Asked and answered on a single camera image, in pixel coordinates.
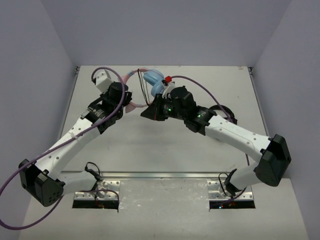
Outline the pink blue cat-ear headphones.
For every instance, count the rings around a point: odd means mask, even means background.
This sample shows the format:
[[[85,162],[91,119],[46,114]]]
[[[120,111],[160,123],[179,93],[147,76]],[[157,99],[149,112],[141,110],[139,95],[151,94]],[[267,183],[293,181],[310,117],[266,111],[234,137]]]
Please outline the pink blue cat-ear headphones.
[[[164,90],[162,85],[162,80],[165,77],[160,71],[156,69],[149,69],[149,68],[138,68],[122,76],[123,82],[126,84],[128,80],[135,74],[138,74],[139,77],[143,78],[143,80],[140,80],[140,87],[141,87],[141,91],[142,91],[142,95],[144,97],[145,103],[138,104],[131,101],[125,107],[126,114],[138,108],[148,107],[149,104],[152,103],[152,100],[150,100],[149,94],[151,94],[155,98],[157,94],[162,95],[162,92]]]

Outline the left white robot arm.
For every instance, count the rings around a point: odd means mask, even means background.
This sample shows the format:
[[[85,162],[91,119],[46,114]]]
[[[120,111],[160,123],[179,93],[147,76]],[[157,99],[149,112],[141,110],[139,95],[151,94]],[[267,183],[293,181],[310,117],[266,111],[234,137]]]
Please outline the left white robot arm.
[[[91,191],[101,176],[86,168],[78,173],[63,173],[66,165],[92,140],[123,116],[132,93],[125,84],[112,82],[106,92],[93,101],[73,127],[51,148],[51,153],[30,164],[23,160],[19,167],[22,187],[44,207],[53,205],[61,196]]]

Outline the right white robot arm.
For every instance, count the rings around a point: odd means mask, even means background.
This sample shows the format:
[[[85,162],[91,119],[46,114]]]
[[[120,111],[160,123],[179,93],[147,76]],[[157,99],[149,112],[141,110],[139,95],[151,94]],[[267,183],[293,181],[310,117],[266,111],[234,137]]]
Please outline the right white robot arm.
[[[185,86],[174,88],[168,98],[157,94],[140,115],[152,121],[182,120],[190,131],[219,140],[251,157],[254,164],[232,170],[224,180],[230,196],[259,183],[277,187],[292,161],[283,136],[260,135],[226,120],[212,108],[197,105]]]

